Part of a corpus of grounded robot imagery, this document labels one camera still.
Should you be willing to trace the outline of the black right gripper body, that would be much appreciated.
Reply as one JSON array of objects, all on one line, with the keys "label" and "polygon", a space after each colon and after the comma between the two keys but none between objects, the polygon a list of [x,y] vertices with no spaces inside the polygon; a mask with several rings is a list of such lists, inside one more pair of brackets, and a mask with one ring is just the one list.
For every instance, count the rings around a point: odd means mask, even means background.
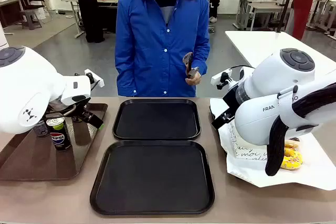
[{"label": "black right gripper body", "polygon": [[228,92],[224,95],[223,100],[229,107],[229,113],[235,113],[239,108],[240,104],[236,98],[236,90],[238,85],[231,87]]}]

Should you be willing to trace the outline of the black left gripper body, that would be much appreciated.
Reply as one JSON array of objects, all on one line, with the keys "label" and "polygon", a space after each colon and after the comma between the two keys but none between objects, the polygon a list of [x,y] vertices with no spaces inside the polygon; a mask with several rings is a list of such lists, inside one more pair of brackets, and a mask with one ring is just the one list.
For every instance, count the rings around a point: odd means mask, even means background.
[{"label": "black left gripper body", "polygon": [[54,100],[48,105],[48,118],[53,119],[57,117],[77,117],[83,119],[85,117],[86,105],[90,98],[75,102],[72,105],[64,105],[60,100]]}]

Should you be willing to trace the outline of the person's left hand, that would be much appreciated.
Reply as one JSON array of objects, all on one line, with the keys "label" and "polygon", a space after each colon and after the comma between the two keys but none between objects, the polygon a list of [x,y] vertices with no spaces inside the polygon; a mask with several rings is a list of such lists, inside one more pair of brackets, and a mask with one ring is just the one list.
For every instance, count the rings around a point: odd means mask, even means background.
[{"label": "person's left hand", "polygon": [[196,72],[193,78],[186,78],[185,81],[189,86],[196,86],[200,84],[201,78],[201,74],[199,72]]}]

